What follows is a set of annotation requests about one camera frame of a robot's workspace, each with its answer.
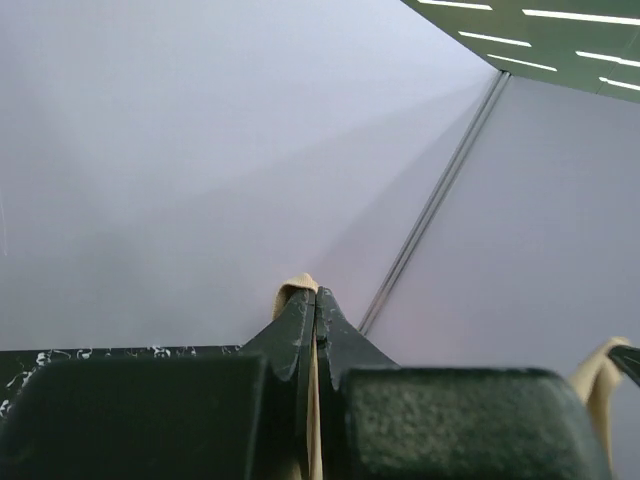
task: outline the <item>black surface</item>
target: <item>black surface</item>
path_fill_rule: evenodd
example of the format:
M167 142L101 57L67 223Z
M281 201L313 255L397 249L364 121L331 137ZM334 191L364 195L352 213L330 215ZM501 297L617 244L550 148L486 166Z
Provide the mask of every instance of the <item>black surface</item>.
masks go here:
M610 480L587 412L541 370L352 370L352 480Z
M609 350L609 358L640 387L640 349L618 345Z
M328 288L318 290L316 329L323 469L329 480L342 479L350 459L341 378L352 368L398 366L347 321Z
M267 372L250 356L51 364L4 426L0 478L264 478Z
M0 426L5 422L20 390L42 367L51 362L92 358L175 358L235 353L240 347L136 347L14 350L0 352Z
M278 318L245 344L238 355L263 355L269 360L277 385L279 408L293 415L293 424L283 415L280 432L293 439L303 470L308 469L307 407L311 342L315 322L316 294L310 290L294 291Z

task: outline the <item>beige strap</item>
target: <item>beige strap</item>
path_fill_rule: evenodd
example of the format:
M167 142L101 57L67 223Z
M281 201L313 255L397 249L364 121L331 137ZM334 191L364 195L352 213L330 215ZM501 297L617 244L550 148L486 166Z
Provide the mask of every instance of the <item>beige strap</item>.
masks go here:
M273 301L273 309L271 312L271 318L273 320L280 315L280 312L291 298L291 295L301 288L313 290L314 293L318 293L318 284L308 273L303 273L297 277L290 278L280 286L278 293L276 293L276 298Z
M273 301L272 318L275 320L296 290L312 290L318 293L318 284L308 273L290 278L282 284ZM309 455L309 479L322 480L322 447L320 440L320 391L318 389L318 353L316 351L316 332L311 342L311 367L309 371L309 397L307 408L307 453ZM302 480L300 466L296 465L287 476L292 480Z
M609 455L611 466L613 466L613 456L611 454L609 398L622 380L622 374L607 354L609 350L618 345L629 345L629 340L624 337L609 339L589 355L575 373L569 377L569 383L587 407L593 427Z

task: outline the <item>ceiling light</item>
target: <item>ceiling light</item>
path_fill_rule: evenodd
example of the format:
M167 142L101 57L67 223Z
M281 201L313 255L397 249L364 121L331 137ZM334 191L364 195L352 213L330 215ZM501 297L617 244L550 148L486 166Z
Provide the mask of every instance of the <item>ceiling light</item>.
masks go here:
M479 33L458 32L463 37L479 38L480 40L490 40L492 42L508 43L509 45L520 45L521 47L530 47L529 42L521 42L520 40L511 40L510 38L491 37L489 35L480 35Z
M640 18L607 17L604 15L587 15L584 13L549 12L546 10L522 10L530 17L562 18L565 20L581 20L583 22L617 23L620 25L640 25Z
M499 55L487 54L487 57L497 58L498 60L504 60L505 62L519 63L521 65L529 65L530 67L541 68L543 70L551 70L557 72L557 68L548 67L547 65L540 65L539 63L525 62L524 60L516 60L515 58L501 57Z
M640 85L634 85L633 83L617 82L615 80L609 80L608 78L604 78L604 77L600 77L600 81L604 83L608 83L609 85L613 85L614 87L622 87L622 88L628 88L630 90L640 91Z
M443 7L473 8L474 10L493 10L489 5L482 5L480 3L446 2L444 0L418 0L418 3L440 5Z
M625 60L624 58L614 57L612 55L600 55L599 53L588 52L576 52L577 55L586 58L594 58L596 60L604 60L606 62L613 62L619 65L627 65L629 67L640 67L640 62L634 60Z

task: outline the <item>black speckled board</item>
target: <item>black speckled board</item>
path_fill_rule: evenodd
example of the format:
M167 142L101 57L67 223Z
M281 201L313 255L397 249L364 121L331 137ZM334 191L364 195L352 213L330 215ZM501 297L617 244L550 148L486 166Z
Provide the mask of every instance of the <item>black speckled board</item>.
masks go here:
M68 350L20 350L0 352L0 425L7 417L16 396L31 376L48 363L88 358L170 358L190 355L225 355L240 346L216 347L138 347L80 348Z

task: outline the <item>ceiling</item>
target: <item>ceiling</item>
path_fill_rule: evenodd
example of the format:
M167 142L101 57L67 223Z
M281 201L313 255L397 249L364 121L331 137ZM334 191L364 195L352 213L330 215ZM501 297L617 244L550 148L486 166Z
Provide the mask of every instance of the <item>ceiling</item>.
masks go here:
M403 1L499 70L640 102L638 0Z

